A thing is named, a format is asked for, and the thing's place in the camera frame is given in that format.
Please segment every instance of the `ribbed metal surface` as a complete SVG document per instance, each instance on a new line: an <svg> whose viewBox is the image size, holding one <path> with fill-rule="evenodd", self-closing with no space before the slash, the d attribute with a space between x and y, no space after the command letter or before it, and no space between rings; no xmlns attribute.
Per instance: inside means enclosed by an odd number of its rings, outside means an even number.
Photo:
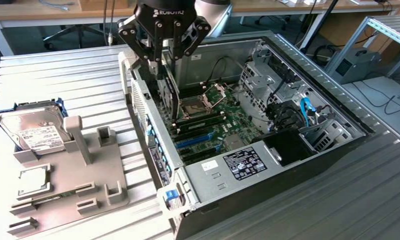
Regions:
<svg viewBox="0 0 400 240"><path fill-rule="evenodd" d="M70 223L27 239L174 239L162 216L157 188L142 152L121 83L118 53L126 46L40 53L2 58L0 104L65 99L70 115L83 118L83 133L111 126L118 133L131 203L127 207ZM20 165L14 145L0 141L0 176ZM6 200L0 192L0 201ZM0 208L0 240L15 239L7 230L15 216Z"/></svg>
<svg viewBox="0 0 400 240"><path fill-rule="evenodd" d="M400 43L400 15L369 17L367 24Z"/></svg>
<svg viewBox="0 0 400 240"><path fill-rule="evenodd" d="M350 240L400 239L400 136L379 121L353 96L315 70L289 44L274 39L291 57L377 131L373 139L323 174L191 237L193 240ZM174 239L162 217L157 190L142 154L131 117L125 109L118 61L102 63L103 54L122 50L99 48L3 58L0 101L28 98L22 91L36 87L38 97L66 97L70 114L81 114L85 132L111 125L118 131L131 204L123 209L71 223L28 239ZM30 71L36 64L43 70ZM0 153L6 149L0 142ZM0 157L0 166L8 161ZM0 229L0 239L12 237Z"/></svg>
<svg viewBox="0 0 400 240"><path fill-rule="evenodd" d="M377 133L323 174L190 240L400 240L400 136L290 43L273 40Z"/></svg>

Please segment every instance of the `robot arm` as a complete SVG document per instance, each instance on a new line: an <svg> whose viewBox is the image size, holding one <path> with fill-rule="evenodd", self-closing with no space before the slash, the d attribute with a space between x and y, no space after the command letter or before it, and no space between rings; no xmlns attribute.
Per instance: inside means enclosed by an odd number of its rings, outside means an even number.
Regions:
<svg viewBox="0 0 400 240"><path fill-rule="evenodd" d="M231 10L230 0L138 0L134 16L119 22L119 35L137 55L151 62L162 61L163 41L171 39L170 55L177 61L194 54L213 28L223 28L209 22L225 25ZM198 12L205 13L210 21L198 16ZM139 39L139 27L147 32L147 44Z"/></svg>

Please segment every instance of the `robotiq logo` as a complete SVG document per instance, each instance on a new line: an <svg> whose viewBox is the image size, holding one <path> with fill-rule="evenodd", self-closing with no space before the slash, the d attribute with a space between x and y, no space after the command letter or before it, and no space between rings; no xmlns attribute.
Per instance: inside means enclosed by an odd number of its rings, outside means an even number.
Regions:
<svg viewBox="0 0 400 240"><path fill-rule="evenodd" d="M155 9L153 17L157 18L159 15L185 15L185 11L162 11Z"/></svg>

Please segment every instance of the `hard drive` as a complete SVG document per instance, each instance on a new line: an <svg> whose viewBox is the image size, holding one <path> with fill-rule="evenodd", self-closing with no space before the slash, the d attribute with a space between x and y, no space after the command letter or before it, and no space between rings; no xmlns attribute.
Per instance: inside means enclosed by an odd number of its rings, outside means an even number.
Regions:
<svg viewBox="0 0 400 240"><path fill-rule="evenodd" d="M0 128L19 151L31 149L38 155L44 155L65 150L65 142L73 140L71 134L65 130L67 116L61 98L20 103L0 110Z"/></svg>

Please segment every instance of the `green circuit board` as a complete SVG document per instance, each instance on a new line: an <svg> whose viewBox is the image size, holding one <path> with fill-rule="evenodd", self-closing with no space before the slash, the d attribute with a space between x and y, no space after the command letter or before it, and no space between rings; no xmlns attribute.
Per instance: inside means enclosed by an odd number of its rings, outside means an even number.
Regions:
<svg viewBox="0 0 400 240"><path fill-rule="evenodd" d="M243 108L237 104L238 99L233 96L231 91L226 88L225 89L225 95L221 89L217 87L210 86L210 90L206 93L207 99L210 103L214 105L218 103L214 108L209 108L203 106L205 108L191 108L191 111L195 112L194 114L187 114L187 109L185 108L185 103L187 102L197 102L198 104L202 103L202 95L193 96L185 99L181 99L181 109L179 109L179 121L185 122L186 119L197 118L205 115L210 115L213 113L225 112L226 119L222 123L207 126L202 128L202 130L211 134L213 138L211 140L199 142L197 144L193 144L187 147L182 147L178 149L181 157L186 164L193 164L198 161L202 161L205 158L199 157L193 159L193 157L189 157L190 160L186 160L187 156L194 156L198 153L202 153L206 150L211 150L213 148L218 148L219 150L211 154L207 157L211 157L214 155L223 154L233 150L233 146L229 145L229 141L226 142L226 138L231 135L237 135L237 138L241 140L238 141L238 146L243 146L251 144L251 141L255 137L261 136L263 133L258 130L257 126L249 119L249 115L245 112ZM173 119L165 117L163 118L165 124L169 128L169 132L171 134L173 139L178 137L178 133L175 131L175 128L173 127L173 123L175 122ZM175 141L174 143L182 143L185 141L190 141L191 139L195 139L197 137L183 139L181 141Z"/></svg>

